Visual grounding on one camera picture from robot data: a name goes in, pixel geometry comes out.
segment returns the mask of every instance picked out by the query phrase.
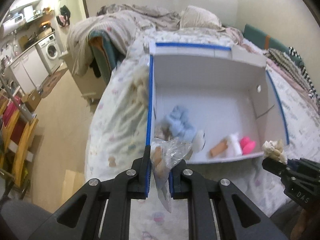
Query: clear plastic bag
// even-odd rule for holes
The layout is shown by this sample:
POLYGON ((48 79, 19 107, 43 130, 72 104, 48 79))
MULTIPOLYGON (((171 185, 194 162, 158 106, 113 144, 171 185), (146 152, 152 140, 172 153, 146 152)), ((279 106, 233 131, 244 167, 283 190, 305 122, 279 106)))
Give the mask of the clear plastic bag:
POLYGON ((192 143, 181 142, 177 137, 170 141, 154 138, 151 142, 150 158, 158 197, 165 209, 170 213, 171 196, 168 183, 169 173, 170 170, 188 154, 191 146, 192 143))

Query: red cloth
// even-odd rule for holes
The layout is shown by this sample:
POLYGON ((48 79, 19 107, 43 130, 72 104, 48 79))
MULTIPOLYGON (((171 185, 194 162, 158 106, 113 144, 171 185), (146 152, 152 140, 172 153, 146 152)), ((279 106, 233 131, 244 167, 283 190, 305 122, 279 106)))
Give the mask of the red cloth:
MULTIPOLYGON (((16 101, 18 102, 18 104, 21 104, 21 98, 15 96, 14 97, 16 99, 16 101)), ((9 120, 11 118, 11 116, 13 115, 14 111, 17 109, 17 107, 15 106, 15 104, 13 102, 10 102, 10 104, 7 106, 7 108, 5 109, 3 115, 2 115, 2 120, 4 123, 4 126, 7 126, 9 123, 9 120)))
POLYGON ((12 131, 12 135, 10 139, 14 141, 17 145, 19 144, 19 141, 21 139, 25 126, 26 126, 26 123, 23 122, 23 120, 19 119, 12 131))

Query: patterned bedsheet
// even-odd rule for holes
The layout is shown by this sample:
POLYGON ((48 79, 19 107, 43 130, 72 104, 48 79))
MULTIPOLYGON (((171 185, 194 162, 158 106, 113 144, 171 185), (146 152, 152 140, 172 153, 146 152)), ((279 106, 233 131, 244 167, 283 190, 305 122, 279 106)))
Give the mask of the patterned bedsheet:
MULTIPOLYGON (((148 111, 145 97, 148 93, 148 44, 151 40, 234 44, 228 35, 210 29, 186 28, 168 32, 156 31, 152 25, 146 26, 142 26, 143 31, 137 31, 126 59, 114 69, 94 114, 86 148, 86 180, 112 179, 143 155, 148 111)), ((271 70, 270 74, 288 123, 288 157, 320 161, 319 116, 278 73, 271 70)), ((282 193, 279 178, 264 171, 261 162, 261 158, 256 158, 234 163, 193 165, 191 168, 209 179, 230 179, 270 216, 288 198, 282 193)), ((172 201, 172 213, 168 213, 158 200, 151 178, 148 199, 132 200, 130 239, 188 239, 187 201, 172 201)))

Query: white kitchen cabinet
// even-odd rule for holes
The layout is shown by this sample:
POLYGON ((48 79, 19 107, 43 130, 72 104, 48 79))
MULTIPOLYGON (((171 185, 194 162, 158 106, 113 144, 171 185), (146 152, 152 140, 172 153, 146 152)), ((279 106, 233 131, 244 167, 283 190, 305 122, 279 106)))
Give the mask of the white kitchen cabinet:
POLYGON ((24 7, 27 7, 29 5, 33 5, 35 7, 41 0, 15 0, 13 4, 10 6, 9 11, 20 11, 24 7))
POLYGON ((35 88, 23 67, 21 59, 18 59, 14 64, 11 65, 11 70, 24 93, 28 94, 35 88))
POLYGON ((35 47, 29 49, 22 57, 23 66, 36 88, 49 76, 35 47))

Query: blue tape edge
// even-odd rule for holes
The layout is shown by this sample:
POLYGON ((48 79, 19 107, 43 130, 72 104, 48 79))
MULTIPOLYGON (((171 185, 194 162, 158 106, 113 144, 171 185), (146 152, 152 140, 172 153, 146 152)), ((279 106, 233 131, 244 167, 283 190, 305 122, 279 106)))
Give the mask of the blue tape edge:
MULTIPOLYGON (((150 55, 149 60, 149 104, 148 104, 148 119, 147 119, 147 136, 146 145, 150 145, 151 138, 151 121, 152 121, 152 83, 153 83, 153 56, 150 55)), ((148 197, 150 191, 150 176, 151 176, 151 161, 148 162, 147 174, 146 174, 146 185, 145 195, 148 197)))
POLYGON ((152 87, 153 87, 153 86, 152 86, 152 83, 153 83, 153 56, 150 55, 150 61, 149 61, 149 105, 148 105, 146 145, 150 145, 150 138, 151 138, 152 87))
POLYGON ((204 48, 204 49, 220 49, 231 51, 230 47, 210 44, 198 44, 198 43, 179 43, 179 42, 157 42, 157 47, 191 47, 191 48, 204 48))
POLYGON ((281 101, 280 101, 280 98, 279 98, 279 95, 278 95, 278 92, 277 92, 277 89, 275 87, 275 84, 273 83, 273 80, 270 76, 270 73, 268 70, 266 70, 267 72, 267 76, 270 80, 270 83, 272 85, 272 88, 273 88, 273 92, 275 93, 276 95, 276 99, 278 101, 278 106, 280 108, 280 112, 281 112, 281 117, 282 117, 282 121, 283 121, 283 125, 284 125, 284 130, 285 130, 285 137, 286 137, 286 140, 287 140, 287 145, 289 145, 290 141, 289 141, 289 132, 288 132, 288 126, 287 126, 287 120, 285 119, 285 115, 284 115, 284 111, 283 111, 283 108, 282 108, 282 104, 281 104, 281 101))

